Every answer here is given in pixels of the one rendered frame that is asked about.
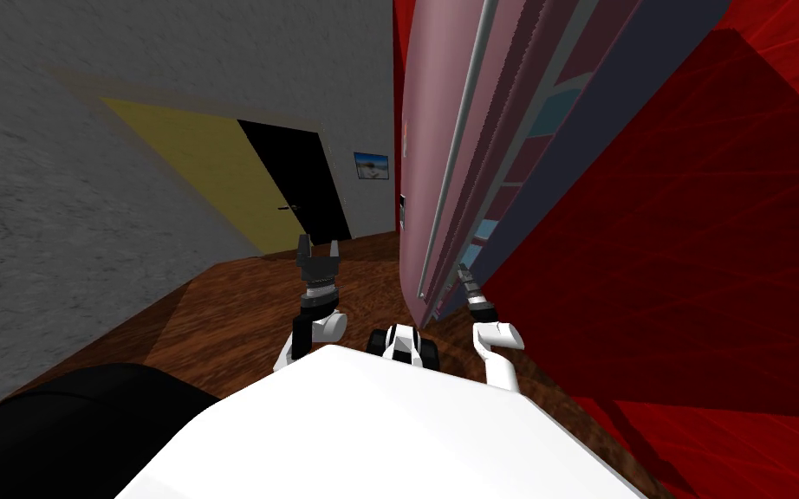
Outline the blue framed wall picture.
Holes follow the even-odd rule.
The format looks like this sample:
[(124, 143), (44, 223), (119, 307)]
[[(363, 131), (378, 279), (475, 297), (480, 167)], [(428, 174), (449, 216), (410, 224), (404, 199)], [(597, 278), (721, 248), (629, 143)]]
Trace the blue framed wall picture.
[(354, 162), (359, 179), (390, 179), (386, 155), (354, 152)]

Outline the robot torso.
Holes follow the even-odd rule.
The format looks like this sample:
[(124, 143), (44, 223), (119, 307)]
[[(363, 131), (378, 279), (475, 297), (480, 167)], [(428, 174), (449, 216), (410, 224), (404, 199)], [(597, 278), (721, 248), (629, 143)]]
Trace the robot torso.
[(185, 425), (115, 499), (646, 499), (520, 392), (325, 346)]

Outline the pink fridge door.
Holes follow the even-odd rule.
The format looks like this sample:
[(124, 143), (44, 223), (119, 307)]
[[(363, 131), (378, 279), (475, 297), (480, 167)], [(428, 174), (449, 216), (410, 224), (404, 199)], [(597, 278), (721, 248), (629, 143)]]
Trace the pink fridge door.
[(484, 0), (419, 0), (408, 48), (401, 138), (404, 203), (400, 283), (412, 322), (423, 327), (450, 292), (488, 184), (484, 156), (497, 133), (527, 51), (538, 61), (561, 37), (581, 0), (499, 0), (425, 280), (416, 295)]

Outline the yellow door leaf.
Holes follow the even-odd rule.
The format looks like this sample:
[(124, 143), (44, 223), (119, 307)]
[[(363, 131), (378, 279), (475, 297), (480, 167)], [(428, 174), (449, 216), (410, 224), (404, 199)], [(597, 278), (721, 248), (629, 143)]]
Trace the yellow door leaf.
[(258, 251), (296, 247), (302, 226), (238, 120), (128, 100), (104, 103)]

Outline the pink fridge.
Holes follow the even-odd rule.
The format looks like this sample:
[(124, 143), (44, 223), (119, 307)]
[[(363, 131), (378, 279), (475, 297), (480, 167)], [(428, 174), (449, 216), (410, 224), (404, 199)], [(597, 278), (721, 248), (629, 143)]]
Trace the pink fridge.
[(460, 307), (461, 262), (480, 281), (516, 247), (679, 68), (731, 0), (581, 0), (538, 61), (527, 51), (484, 156), (488, 184), (450, 292), (432, 317)]

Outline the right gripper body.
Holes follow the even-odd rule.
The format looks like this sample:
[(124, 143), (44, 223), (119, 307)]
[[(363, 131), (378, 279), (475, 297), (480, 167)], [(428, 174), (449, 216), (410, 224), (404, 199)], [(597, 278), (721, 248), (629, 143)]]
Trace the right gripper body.
[(460, 286), (464, 291), (465, 299), (468, 304), (479, 304), (479, 302), (487, 302), (482, 289), (477, 284), (473, 274), (468, 269), (468, 266), (461, 262), (458, 265), (458, 279)]

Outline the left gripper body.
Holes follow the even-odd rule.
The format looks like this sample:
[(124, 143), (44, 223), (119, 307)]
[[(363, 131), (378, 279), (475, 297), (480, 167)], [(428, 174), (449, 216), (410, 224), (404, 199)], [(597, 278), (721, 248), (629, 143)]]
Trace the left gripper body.
[(338, 256), (298, 255), (296, 266), (301, 270), (301, 279), (308, 288), (325, 288), (335, 282), (339, 272)]

